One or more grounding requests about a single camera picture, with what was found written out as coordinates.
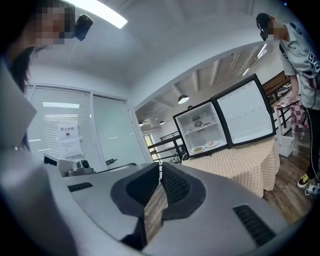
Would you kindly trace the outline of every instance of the white box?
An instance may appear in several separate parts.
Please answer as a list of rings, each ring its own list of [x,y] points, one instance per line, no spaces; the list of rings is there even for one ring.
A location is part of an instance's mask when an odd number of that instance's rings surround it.
[[[276,135],[274,136],[274,138],[279,155],[288,157],[292,153],[292,151],[294,151],[295,138],[282,135]]]

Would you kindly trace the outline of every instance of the white sleeve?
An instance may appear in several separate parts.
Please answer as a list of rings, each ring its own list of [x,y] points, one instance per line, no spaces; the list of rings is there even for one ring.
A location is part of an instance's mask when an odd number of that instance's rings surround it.
[[[283,65],[284,74],[286,76],[294,76],[297,74],[295,68],[292,66],[289,60],[287,60],[279,49],[280,59]]]

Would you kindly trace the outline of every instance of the man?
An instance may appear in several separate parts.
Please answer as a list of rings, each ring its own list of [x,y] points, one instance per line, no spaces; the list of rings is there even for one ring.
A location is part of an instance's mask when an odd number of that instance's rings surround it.
[[[256,17],[256,24],[264,41],[279,40],[279,54],[284,73],[291,78],[291,100],[298,96],[297,74],[300,76],[301,101],[308,116],[311,140],[310,165],[306,174],[297,182],[299,188],[304,188],[316,176],[319,169],[320,64],[317,50],[306,30],[297,22],[280,24],[274,17],[260,13]]]

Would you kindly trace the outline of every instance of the black sneaker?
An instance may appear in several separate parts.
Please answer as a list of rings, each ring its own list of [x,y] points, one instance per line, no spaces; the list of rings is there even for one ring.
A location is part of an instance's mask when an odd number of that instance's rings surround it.
[[[311,181],[311,179],[309,178],[309,176],[307,174],[305,174],[299,179],[299,181],[296,185],[298,186],[298,188],[302,189],[307,185],[307,183],[309,181]]]

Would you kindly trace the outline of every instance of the mini refrigerator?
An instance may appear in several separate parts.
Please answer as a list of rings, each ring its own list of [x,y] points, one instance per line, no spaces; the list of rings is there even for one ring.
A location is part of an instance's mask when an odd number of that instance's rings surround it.
[[[173,119],[189,157],[276,134],[272,110],[256,74]]]

